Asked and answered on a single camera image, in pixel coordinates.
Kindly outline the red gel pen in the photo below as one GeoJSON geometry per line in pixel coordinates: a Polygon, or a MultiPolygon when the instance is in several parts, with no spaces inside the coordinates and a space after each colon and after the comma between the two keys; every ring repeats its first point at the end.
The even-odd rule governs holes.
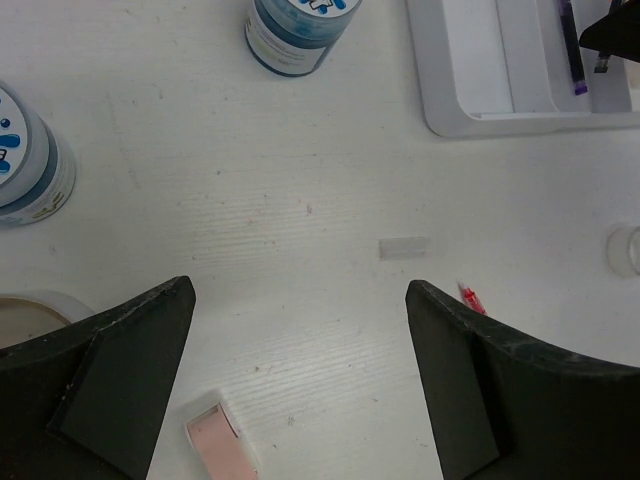
{"type": "Polygon", "coordinates": [[[482,315],[487,315],[485,307],[473,289],[460,281],[457,282],[457,286],[461,300],[468,308],[482,315]]]}

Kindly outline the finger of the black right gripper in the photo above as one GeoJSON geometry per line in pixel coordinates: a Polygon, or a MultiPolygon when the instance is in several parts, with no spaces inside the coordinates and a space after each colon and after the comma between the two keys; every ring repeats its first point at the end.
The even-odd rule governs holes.
{"type": "Polygon", "coordinates": [[[611,5],[608,13],[580,36],[586,49],[639,62],[639,0],[611,5]]]}

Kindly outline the blue gel pen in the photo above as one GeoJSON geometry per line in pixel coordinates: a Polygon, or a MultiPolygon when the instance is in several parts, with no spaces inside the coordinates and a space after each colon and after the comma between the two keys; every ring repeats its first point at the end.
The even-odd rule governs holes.
{"type": "Polygon", "coordinates": [[[588,87],[580,52],[572,2],[570,0],[559,0],[558,12],[567,53],[573,92],[575,96],[581,96],[588,92],[588,87]]]}

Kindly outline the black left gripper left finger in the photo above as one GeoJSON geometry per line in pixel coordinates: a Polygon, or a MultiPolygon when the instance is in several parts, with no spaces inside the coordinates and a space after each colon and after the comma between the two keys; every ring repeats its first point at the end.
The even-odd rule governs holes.
{"type": "Polygon", "coordinates": [[[194,308],[174,277],[2,349],[2,478],[146,478],[194,308]]]}

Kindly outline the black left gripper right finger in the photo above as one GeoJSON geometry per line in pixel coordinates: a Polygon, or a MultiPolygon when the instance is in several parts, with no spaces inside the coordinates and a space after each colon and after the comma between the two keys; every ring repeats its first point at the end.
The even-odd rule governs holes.
{"type": "Polygon", "coordinates": [[[549,344],[423,280],[405,297],[447,479],[635,479],[639,371],[549,344]]]}

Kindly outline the black gel pen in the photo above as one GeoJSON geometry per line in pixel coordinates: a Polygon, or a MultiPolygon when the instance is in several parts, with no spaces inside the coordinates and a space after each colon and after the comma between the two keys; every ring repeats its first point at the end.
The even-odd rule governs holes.
{"type": "Polygon", "coordinates": [[[594,73],[595,74],[605,74],[609,70],[609,63],[611,60],[611,54],[609,52],[600,51],[598,53],[595,65],[594,65],[594,73]]]}

